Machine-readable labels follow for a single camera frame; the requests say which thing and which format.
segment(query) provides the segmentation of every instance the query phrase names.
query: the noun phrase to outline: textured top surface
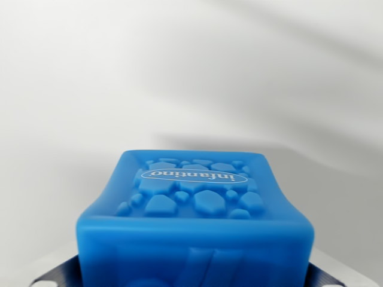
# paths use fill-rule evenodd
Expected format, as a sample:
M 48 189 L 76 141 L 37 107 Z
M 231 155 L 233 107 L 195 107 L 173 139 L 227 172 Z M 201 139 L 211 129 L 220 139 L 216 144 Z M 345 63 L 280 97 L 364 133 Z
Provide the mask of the textured top surface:
M 204 151 L 125 152 L 88 212 L 240 220 L 284 220 L 297 213 L 280 192 L 264 156 Z

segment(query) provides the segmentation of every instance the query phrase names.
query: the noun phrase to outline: infantino logo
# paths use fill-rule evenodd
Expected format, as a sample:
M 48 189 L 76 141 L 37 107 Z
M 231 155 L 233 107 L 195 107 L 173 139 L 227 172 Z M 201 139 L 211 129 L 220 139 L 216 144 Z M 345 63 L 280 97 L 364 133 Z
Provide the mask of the infantino logo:
M 156 169 L 144 172 L 141 176 L 167 181 L 213 182 L 215 184 L 236 184 L 247 181 L 247 178 L 234 173 L 201 169 Z

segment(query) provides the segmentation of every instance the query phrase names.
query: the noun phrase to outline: white backdrop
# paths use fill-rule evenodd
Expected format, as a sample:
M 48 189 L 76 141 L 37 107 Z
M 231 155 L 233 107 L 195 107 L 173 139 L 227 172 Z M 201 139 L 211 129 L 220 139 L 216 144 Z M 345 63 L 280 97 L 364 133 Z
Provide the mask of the white backdrop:
M 0 277 L 75 238 L 127 149 L 264 153 L 383 284 L 381 1 L 0 1 Z

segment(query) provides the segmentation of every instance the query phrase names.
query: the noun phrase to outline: blue toy block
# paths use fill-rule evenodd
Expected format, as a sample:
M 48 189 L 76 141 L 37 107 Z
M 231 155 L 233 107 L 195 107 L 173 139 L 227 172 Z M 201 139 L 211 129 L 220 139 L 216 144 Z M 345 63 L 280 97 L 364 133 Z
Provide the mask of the blue toy block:
M 303 287 L 313 239 L 250 152 L 127 151 L 77 222 L 84 287 Z

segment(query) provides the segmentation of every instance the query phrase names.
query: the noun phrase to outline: blue silicone cube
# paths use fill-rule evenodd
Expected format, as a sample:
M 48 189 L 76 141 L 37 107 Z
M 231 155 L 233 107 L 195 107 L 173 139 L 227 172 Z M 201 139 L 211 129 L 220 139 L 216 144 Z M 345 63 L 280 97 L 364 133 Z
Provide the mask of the blue silicone cube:
M 127 151 L 77 222 L 84 287 L 302 287 L 313 239 L 249 152 Z

